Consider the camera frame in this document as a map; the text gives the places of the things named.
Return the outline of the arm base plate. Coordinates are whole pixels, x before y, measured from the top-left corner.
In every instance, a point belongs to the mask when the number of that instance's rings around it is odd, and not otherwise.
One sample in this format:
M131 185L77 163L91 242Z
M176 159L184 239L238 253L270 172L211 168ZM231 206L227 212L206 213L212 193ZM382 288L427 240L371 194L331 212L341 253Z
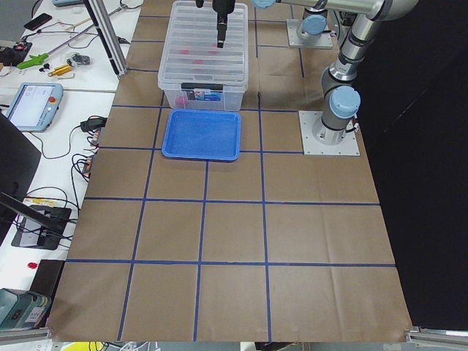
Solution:
M288 19L286 21L287 36L291 48L310 48L320 50L331 50L333 48L332 39L328 26L325 25L323 31L313 34L306 30L303 20Z
M333 131L322 123L322 111L299 110L303 154L306 156L360 156L350 121L345 129Z

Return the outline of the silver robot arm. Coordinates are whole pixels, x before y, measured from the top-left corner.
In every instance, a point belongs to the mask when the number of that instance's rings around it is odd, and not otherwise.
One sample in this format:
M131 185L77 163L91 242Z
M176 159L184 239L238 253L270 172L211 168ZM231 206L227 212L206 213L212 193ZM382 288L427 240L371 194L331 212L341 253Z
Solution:
M328 25L325 4L326 1L318 1L314 6L304 7L302 21L298 27L299 36L316 36L324 32Z
M416 1L284 1L305 7L318 15L325 10L357 15L342 41L335 62L322 74L325 100L322 116L312 127L314 138L322 144L339 144L348 133L347 125L360 107L359 93L352 87L357 69L373 42L381 22L399 19L410 12Z

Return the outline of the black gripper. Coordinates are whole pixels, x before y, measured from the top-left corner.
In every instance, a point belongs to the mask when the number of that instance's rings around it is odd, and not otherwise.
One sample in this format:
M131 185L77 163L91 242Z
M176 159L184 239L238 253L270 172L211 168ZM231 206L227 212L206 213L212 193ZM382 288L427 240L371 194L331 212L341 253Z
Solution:
M217 15L217 37L216 46L218 48L224 47L227 33L227 16L235 9L235 0L212 0L211 6Z

